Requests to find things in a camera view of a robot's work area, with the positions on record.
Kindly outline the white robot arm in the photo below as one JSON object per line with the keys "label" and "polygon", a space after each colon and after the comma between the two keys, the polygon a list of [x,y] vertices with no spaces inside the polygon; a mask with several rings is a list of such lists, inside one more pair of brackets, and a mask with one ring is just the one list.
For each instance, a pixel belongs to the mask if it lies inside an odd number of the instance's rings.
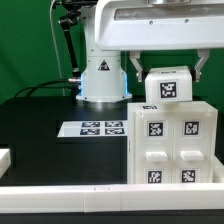
{"label": "white robot arm", "polygon": [[224,48],[224,0],[95,0],[81,7],[87,66],[79,100],[119,102],[131,97],[120,53],[128,51],[142,80],[143,51],[198,51],[198,79],[209,53]]}

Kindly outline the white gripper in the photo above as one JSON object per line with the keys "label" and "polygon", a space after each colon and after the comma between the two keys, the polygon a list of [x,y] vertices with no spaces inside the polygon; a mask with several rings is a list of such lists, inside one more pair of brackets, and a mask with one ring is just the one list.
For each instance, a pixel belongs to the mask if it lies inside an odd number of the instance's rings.
{"label": "white gripper", "polygon": [[212,48],[224,47],[224,0],[99,0],[95,41],[102,50],[125,50],[144,82],[141,50],[198,49],[190,68],[199,82]]}

